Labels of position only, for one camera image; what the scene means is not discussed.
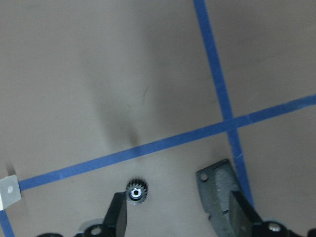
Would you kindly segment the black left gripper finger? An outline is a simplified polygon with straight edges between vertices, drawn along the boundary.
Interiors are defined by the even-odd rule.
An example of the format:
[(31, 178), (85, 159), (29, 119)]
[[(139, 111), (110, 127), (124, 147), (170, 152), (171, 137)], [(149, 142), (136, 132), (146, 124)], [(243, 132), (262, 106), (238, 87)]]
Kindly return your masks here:
[(124, 237), (127, 227), (126, 193), (115, 193), (103, 220), (104, 237)]

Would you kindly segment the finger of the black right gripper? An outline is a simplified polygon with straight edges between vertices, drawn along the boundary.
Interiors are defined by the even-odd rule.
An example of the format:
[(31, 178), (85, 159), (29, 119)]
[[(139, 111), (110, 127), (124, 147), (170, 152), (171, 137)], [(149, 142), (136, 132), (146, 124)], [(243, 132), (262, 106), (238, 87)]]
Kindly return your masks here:
[(253, 227), (262, 219), (242, 192), (231, 191), (229, 197), (229, 222), (237, 237), (252, 237)]

